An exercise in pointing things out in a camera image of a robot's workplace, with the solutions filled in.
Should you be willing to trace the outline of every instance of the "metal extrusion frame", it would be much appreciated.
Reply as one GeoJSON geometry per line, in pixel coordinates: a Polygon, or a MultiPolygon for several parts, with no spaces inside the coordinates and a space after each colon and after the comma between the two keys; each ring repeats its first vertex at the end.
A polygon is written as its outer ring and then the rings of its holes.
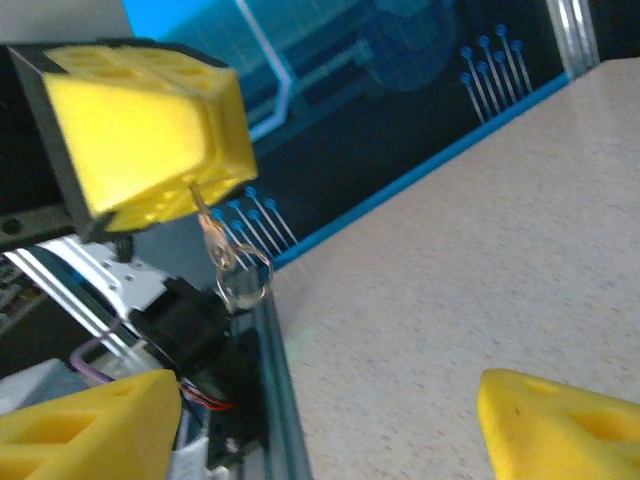
{"type": "MultiPolygon", "coordinates": [[[[96,308],[90,308],[86,299],[81,299],[80,293],[74,291],[69,282],[64,282],[55,275],[45,265],[37,247],[20,248],[5,255],[93,336],[100,336],[108,331],[109,320],[104,312],[99,314],[96,308]]],[[[118,357],[125,356],[129,348],[128,343],[117,335],[109,335],[102,343],[118,357]]]]}
{"type": "Polygon", "coordinates": [[[0,225],[0,245],[5,249],[42,242],[52,235],[68,235],[73,231],[71,218],[62,204],[0,215],[0,225]]]}
{"type": "Polygon", "coordinates": [[[547,0],[562,65],[576,78],[600,63],[587,0],[547,0]]]}
{"type": "MultiPolygon", "coordinates": [[[[239,279],[245,291],[259,286],[255,270],[239,279]]],[[[282,344],[282,334],[273,296],[233,323],[233,335],[255,328],[261,356],[265,391],[268,448],[256,448],[229,469],[211,472],[213,480],[311,480],[311,466],[282,344]]]]}

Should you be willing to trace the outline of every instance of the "yellow sponge block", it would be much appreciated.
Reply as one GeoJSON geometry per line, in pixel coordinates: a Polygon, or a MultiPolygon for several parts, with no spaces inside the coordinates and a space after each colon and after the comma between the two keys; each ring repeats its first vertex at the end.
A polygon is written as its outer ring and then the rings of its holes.
{"type": "Polygon", "coordinates": [[[494,369],[478,417],[497,480],[640,478],[640,405],[494,369]]]}
{"type": "Polygon", "coordinates": [[[191,184],[214,204],[256,178],[233,70],[161,48],[85,45],[46,55],[67,72],[45,73],[43,82],[86,209],[112,216],[106,230],[194,212],[191,184]]]}
{"type": "Polygon", "coordinates": [[[156,370],[0,417],[2,480],[161,480],[181,403],[156,370]]]}

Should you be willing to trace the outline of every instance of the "white tabletop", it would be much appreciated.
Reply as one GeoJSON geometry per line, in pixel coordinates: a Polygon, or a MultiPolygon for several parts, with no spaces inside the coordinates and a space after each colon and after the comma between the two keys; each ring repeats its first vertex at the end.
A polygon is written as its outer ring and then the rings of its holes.
{"type": "Polygon", "coordinates": [[[491,479],[482,371],[640,402],[640,60],[608,62],[277,275],[316,479],[491,479]]]}

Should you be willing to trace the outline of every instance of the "metal bracket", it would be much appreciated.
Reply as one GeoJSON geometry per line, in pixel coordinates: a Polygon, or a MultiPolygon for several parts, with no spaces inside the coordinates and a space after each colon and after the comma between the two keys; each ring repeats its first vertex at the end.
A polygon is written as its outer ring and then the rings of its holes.
{"type": "MultiPolygon", "coordinates": [[[[100,318],[68,285],[50,272],[34,253],[20,248],[5,255],[93,336],[100,336],[108,330],[105,319],[100,318]]],[[[124,356],[128,350],[127,343],[116,335],[109,335],[102,343],[117,357],[124,356]]]]}
{"type": "Polygon", "coordinates": [[[70,235],[40,246],[82,275],[125,320],[131,310],[144,310],[165,290],[165,273],[136,258],[131,263],[119,263],[105,245],[82,244],[77,236],[70,235]]]}

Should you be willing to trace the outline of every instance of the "metal key ring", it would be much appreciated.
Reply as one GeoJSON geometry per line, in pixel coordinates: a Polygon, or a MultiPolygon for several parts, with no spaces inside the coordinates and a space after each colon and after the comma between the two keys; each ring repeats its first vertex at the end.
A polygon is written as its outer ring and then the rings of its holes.
{"type": "Polygon", "coordinates": [[[218,273],[216,275],[216,282],[218,284],[218,290],[220,291],[220,296],[222,300],[224,300],[227,305],[227,309],[230,312],[233,312],[237,309],[249,309],[255,306],[258,302],[263,300],[271,291],[271,281],[273,280],[273,263],[271,259],[264,254],[262,251],[257,248],[248,245],[246,243],[230,245],[231,249],[238,254],[246,253],[247,255],[252,255],[257,257],[264,263],[267,268],[269,268],[269,276],[267,277],[267,281],[265,284],[257,291],[253,293],[243,293],[240,295],[233,294],[230,290],[227,289],[225,284],[225,275],[231,273],[227,270],[223,270],[221,268],[218,269],[218,273]]]}
{"type": "Polygon", "coordinates": [[[236,257],[224,227],[205,215],[199,215],[198,221],[202,226],[204,243],[213,264],[220,270],[233,271],[236,268],[236,257]]]}

